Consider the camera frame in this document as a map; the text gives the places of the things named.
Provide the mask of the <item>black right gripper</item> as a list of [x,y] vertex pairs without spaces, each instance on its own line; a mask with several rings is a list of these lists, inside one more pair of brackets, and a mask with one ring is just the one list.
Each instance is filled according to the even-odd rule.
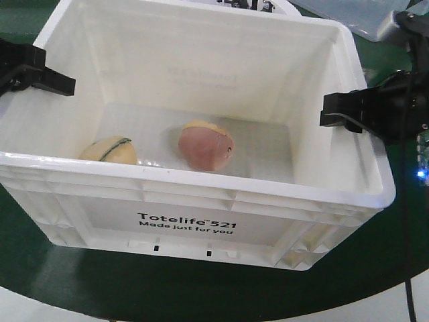
[[411,70],[393,74],[382,86],[325,95],[319,126],[381,134],[386,144],[414,140],[428,126],[428,15],[393,11],[377,35],[406,49]]

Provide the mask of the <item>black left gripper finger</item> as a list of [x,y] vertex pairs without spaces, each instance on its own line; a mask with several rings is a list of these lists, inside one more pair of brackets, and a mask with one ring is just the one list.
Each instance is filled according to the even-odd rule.
[[1,40],[1,94],[34,87],[66,97],[76,80],[46,66],[46,51],[31,44]]

